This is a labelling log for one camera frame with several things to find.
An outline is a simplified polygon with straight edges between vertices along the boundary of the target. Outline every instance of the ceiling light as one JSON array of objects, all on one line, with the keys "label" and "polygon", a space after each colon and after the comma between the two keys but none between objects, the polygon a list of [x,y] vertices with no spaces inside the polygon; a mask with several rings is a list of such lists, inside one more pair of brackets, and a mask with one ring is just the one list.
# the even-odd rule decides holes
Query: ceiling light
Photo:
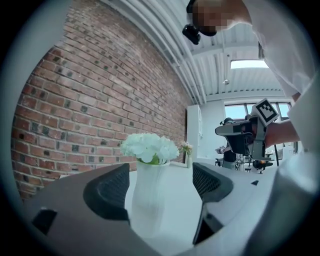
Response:
[{"label": "ceiling light", "polygon": [[269,68],[264,60],[233,60],[231,61],[231,69],[244,68]]}]

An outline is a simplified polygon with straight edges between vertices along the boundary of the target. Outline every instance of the black camera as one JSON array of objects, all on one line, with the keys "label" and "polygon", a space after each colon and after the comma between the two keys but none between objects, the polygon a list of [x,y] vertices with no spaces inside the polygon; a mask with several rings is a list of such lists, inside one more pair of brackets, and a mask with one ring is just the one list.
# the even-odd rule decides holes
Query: black camera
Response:
[{"label": "black camera", "polygon": [[201,39],[199,31],[192,25],[185,25],[182,30],[182,34],[185,35],[194,45],[198,45]]},{"label": "black camera", "polygon": [[[193,6],[194,6],[195,1],[196,0],[191,0],[186,7],[187,14],[189,14],[191,16],[192,16]],[[188,25],[184,26],[184,28],[182,30],[182,34],[184,36],[186,36],[186,38],[188,38],[194,45],[199,44],[199,41],[201,39],[201,36],[199,33],[201,33],[205,36],[208,36],[208,37],[213,37],[216,35],[217,32],[203,31],[202,29],[196,27],[194,24],[188,24]]]}]

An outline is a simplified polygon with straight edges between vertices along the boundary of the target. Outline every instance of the ceiling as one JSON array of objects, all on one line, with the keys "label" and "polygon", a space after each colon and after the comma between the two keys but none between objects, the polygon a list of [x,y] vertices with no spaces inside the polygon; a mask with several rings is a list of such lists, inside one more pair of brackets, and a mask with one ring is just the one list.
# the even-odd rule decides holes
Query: ceiling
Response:
[{"label": "ceiling", "polygon": [[238,24],[199,45],[182,34],[189,0],[101,0],[133,22],[172,65],[195,104],[248,97],[284,98],[268,68],[230,69],[233,60],[258,59],[250,25]]}]

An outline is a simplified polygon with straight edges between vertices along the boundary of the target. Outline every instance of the white hydrangea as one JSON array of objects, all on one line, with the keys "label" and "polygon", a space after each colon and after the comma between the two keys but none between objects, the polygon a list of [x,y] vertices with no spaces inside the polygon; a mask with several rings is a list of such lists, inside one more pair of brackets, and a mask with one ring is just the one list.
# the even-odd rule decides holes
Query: white hydrangea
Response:
[{"label": "white hydrangea", "polygon": [[179,150],[175,143],[166,137],[159,137],[155,133],[135,133],[121,144],[121,151],[125,156],[136,157],[146,164],[165,164],[175,159]]}]

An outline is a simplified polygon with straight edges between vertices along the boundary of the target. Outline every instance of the small flower bouquet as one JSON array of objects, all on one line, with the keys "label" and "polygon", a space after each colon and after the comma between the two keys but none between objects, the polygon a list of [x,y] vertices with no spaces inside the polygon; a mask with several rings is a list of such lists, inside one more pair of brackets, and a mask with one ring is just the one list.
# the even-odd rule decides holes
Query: small flower bouquet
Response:
[{"label": "small flower bouquet", "polygon": [[185,152],[190,157],[192,154],[192,145],[190,145],[187,141],[183,141],[181,143],[180,152]]},{"label": "small flower bouquet", "polygon": [[149,165],[163,165],[179,155],[175,143],[154,133],[131,134],[122,142],[122,153]]}]

